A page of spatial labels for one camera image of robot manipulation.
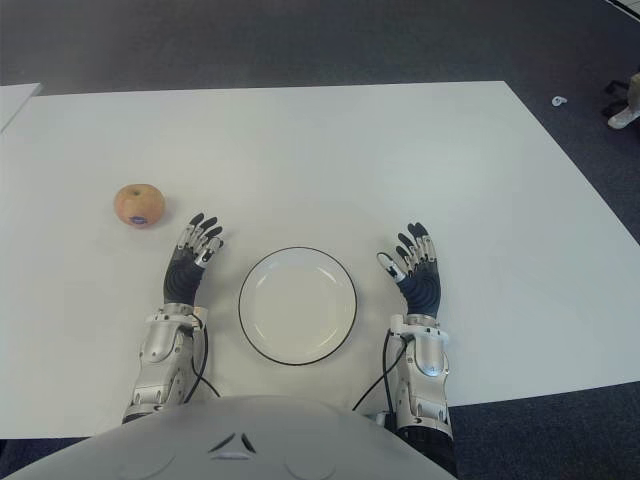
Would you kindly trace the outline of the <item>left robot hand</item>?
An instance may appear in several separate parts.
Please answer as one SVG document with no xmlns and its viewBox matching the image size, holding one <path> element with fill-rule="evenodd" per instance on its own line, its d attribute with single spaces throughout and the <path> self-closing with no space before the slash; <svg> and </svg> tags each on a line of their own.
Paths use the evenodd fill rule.
<svg viewBox="0 0 640 480">
<path fill-rule="evenodd" d="M 217 217 L 194 216 L 180 234 L 166 269 L 163 284 L 165 304 L 193 307 L 210 261 L 224 245 L 223 227 Z"/>
</svg>

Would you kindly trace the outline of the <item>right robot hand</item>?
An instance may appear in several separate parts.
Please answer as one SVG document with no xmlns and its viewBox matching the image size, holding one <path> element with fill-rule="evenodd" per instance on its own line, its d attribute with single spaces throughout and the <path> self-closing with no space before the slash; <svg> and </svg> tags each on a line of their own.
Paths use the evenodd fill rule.
<svg viewBox="0 0 640 480">
<path fill-rule="evenodd" d="M 400 245 L 396 253 L 403 267 L 385 252 L 376 257 L 404 297 L 407 314 L 436 318 L 442 290 L 434 243 L 420 222 L 409 223 L 407 231 L 409 235 L 397 235 Z"/>
</svg>

